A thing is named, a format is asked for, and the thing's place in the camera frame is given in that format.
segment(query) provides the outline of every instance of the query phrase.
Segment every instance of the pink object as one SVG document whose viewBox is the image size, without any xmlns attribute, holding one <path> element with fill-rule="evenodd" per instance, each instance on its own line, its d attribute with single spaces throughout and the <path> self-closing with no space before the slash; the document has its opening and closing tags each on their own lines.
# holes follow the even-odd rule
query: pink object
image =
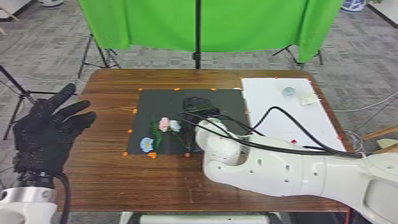
<svg viewBox="0 0 398 224">
<path fill-rule="evenodd" d="M 162 132 L 167 132 L 169 126 L 171 126 L 171 120 L 167 117 L 164 117 L 158 122 L 158 129 Z"/>
</svg>

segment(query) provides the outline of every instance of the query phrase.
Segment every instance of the black mat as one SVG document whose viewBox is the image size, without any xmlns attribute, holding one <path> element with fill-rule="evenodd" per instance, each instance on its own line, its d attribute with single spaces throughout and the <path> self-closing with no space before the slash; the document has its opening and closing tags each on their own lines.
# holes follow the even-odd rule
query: black mat
<svg viewBox="0 0 398 224">
<path fill-rule="evenodd" d="M 141 93 L 139 113 L 133 119 L 133 133 L 128 142 L 130 154 L 146 154 L 141 149 L 141 141 L 146 137 L 153 138 L 151 121 L 158 121 L 162 117 L 169 117 L 173 120 L 181 119 L 178 113 L 183 112 L 183 100 L 189 97 L 210 99 L 213 106 L 221 109 L 221 114 L 231 116 L 247 124 L 245 101 L 240 90 L 144 90 Z M 245 133 L 231 121 L 226 121 L 224 124 L 233 133 Z M 185 145 L 176 136 L 169 132 L 164 133 L 158 154 L 183 154 L 185 152 Z"/>
</svg>

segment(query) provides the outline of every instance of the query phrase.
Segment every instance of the orange marker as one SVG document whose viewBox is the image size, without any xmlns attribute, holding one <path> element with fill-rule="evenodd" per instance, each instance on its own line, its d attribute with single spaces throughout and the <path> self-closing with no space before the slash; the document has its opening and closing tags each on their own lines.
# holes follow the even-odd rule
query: orange marker
<svg viewBox="0 0 398 224">
<path fill-rule="evenodd" d="M 157 159 L 157 157 L 158 157 L 157 152 L 149 152 L 149 153 L 148 153 L 148 156 L 149 156 L 151 159 Z"/>
</svg>

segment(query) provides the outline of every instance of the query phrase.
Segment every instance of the white paper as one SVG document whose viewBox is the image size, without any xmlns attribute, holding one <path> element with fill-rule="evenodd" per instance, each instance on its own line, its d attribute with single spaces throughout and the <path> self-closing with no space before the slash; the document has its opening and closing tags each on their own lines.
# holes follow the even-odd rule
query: white paper
<svg viewBox="0 0 398 224">
<path fill-rule="evenodd" d="M 315 93 L 308 79 L 245 78 L 242 79 L 242 84 L 253 126 L 256 125 L 269 108 L 279 106 L 299 120 L 320 142 L 336 150 L 345 151 L 345 146 L 320 101 L 311 105 L 300 104 L 302 96 Z M 288 87 L 295 89 L 293 96 L 283 95 L 283 90 Z M 290 142 L 295 140 L 297 145 L 300 146 L 318 146 L 290 118 L 277 110 L 272 110 L 258 127 L 258 131 L 269 137 L 284 139 Z"/>
</svg>

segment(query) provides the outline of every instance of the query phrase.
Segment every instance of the black stand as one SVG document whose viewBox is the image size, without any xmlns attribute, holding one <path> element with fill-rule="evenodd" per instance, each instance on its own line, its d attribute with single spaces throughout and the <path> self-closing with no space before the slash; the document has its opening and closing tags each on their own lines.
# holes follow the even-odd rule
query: black stand
<svg viewBox="0 0 398 224">
<path fill-rule="evenodd" d="M 4 140 L 7 140 L 11 127 L 16 123 L 16 115 L 18 115 L 23 100 L 29 99 L 30 103 L 34 104 L 36 100 L 34 100 L 32 94 L 57 94 L 57 93 L 25 90 L 20 83 L 16 82 L 7 70 L 4 69 L 2 65 L 0 65 L 0 72 L 4 73 L 6 78 L 9 79 L 16 89 L 20 90 L 20 93 L 18 93 L 20 99 L 18 99 L 18 103 L 16 103 L 16 109 L 14 109 L 14 112 L 13 112 L 13 116 L 11 116 L 11 120 L 9 120 L 9 126 L 7 126 L 7 130 L 6 130 L 6 134 L 4 134 Z"/>
<path fill-rule="evenodd" d="M 292 47 L 292 45 L 293 45 L 293 44 L 290 44 L 290 45 L 277 51 L 277 53 L 276 53 L 272 56 L 279 55 L 283 51 L 288 51 L 290 56 L 292 56 L 292 58 L 293 58 L 293 62 L 295 62 L 295 64 L 300 66 L 300 70 L 302 70 L 306 64 L 300 63 L 299 60 L 295 59 L 295 55 L 293 55 L 293 53 L 292 53 L 292 51 L 290 51 L 290 47 Z M 318 50 L 318 54 L 315 55 L 315 57 L 320 58 L 320 65 L 324 65 L 324 57 L 322 57 L 322 51 L 320 51 L 320 50 Z"/>
<path fill-rule="evenodd" d="M 84 66 L 87 66 L 87 65 L 96 66 L 98 68 L 112 68 L 112 67 L 121 68 L 121 65 L 119 65 L 119 63 L 116 61 L 116 58 L 114 58 L 114 55 L 117 55 L 116 51 L 112 49 L 105 49 L 107 56 L 109 56 L 110 60 L 114 61 L 114 65 L 110 66 L 109 60 L 107 60 L 105 54 L 103 54 L 103 49 L 100 48 L 98 43 L 96 43 L 96 49 L 98 49 L 98 54 L 100 54 L 101 61 L 103 61 L 103 66 L 87 62 L 87 54 L 89 54 L 93 39 L 94 39 L 94 36 L 91 34 L 89 40 L 87 40 L 87 45 L 85 45 L 85 50 L 84 50 L 82 64 L 80 64 L 80 69 L 78 69 L 78 79 L 80 79 L 82 73 L 84 73 Z"/>
<path fill-rule="evenodd" d="M 201 69 L 203 60 L 203 0 L 196 0 L 196 52 L 192 54 L 192 59 L 196 60 L 196 69 Z"/>
</svg>

